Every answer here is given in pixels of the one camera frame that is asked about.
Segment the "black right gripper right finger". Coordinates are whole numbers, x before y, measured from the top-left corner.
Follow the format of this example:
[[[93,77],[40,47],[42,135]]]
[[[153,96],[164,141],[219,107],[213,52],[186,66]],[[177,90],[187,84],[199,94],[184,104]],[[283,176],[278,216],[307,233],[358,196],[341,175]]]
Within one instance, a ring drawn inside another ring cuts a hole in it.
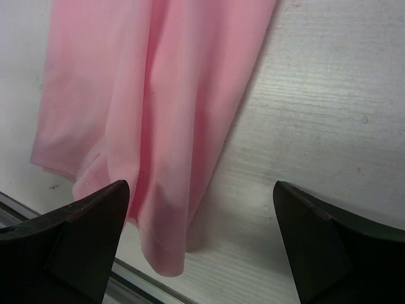
[[[404,303],[404,231],[284,181],[273,204],[301,303]]]

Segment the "pink t-shirt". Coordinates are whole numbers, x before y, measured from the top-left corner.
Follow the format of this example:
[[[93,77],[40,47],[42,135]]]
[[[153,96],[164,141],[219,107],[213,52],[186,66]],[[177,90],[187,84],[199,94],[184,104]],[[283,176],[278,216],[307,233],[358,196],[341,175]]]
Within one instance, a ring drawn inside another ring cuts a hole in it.
[[[161,276],[187,229],[258,58],[274,1],[53,1],[31,162],[84,198],[117,180]]]

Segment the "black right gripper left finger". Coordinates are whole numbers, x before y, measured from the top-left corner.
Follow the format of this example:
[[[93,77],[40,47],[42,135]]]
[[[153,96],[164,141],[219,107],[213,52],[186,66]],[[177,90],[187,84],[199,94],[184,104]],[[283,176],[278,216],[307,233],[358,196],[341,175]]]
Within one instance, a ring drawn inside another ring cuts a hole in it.
[[[101,303],[127,216],[118,180],[1,229],[1,303]]]

